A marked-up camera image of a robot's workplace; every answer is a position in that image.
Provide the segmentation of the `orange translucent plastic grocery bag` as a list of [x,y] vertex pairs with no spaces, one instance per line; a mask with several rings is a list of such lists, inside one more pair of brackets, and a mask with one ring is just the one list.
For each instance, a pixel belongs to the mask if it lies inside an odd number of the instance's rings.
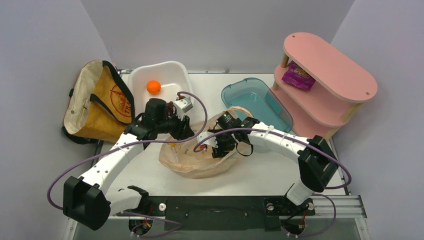
[[228,171],[238,161],[249,154],[251,146],[246,143],[238,145],[237,149],[227,152],[223,157],[213,158],[209,146],[201,152],[193,152],[198,143],[192,139],[182,143],[164,143],[160,149],[159,162],[174,173],[191,179],[209,178]]

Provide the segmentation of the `orange fruit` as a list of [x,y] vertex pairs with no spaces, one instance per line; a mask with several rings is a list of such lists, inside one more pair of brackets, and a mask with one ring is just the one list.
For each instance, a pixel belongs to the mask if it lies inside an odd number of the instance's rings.
[[146,84],[146,90],[151,95],[158,95],[162,89],[162,85],[160,82],[156,80],[150,80]]

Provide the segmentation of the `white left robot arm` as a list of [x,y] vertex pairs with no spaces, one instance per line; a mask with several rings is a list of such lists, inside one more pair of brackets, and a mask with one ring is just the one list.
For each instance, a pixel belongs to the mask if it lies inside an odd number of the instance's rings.
[[186,113],[193,107],[189,98],[180,96],[166,102],[151,98],[144,112],[127,125],[110,153],[76,178],[70,176],[63,186],[62,212],[65,216],[98,230],[109,216],[132,210],[143,215],[149,210],[148,192],[129,185],[119,190],[110,186],[122,170],[159,134],[181,141],[194,136]]

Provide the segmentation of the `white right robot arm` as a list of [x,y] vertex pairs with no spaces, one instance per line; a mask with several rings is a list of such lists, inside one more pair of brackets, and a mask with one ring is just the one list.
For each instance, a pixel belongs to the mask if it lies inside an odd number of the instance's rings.
[[253,117],[244,120],[224,112],[216,121],[218,129],[207,131],[206,145],[212,147],[213,158],[222,158],[240,143],[250,148],[262,147],[294,161],[300,179],[285,194],[283,209],[296,214],[303,203],[314,193],[322,193],[338,171],[335,155],[327,141],[316,135],[313,138],[290,135]]

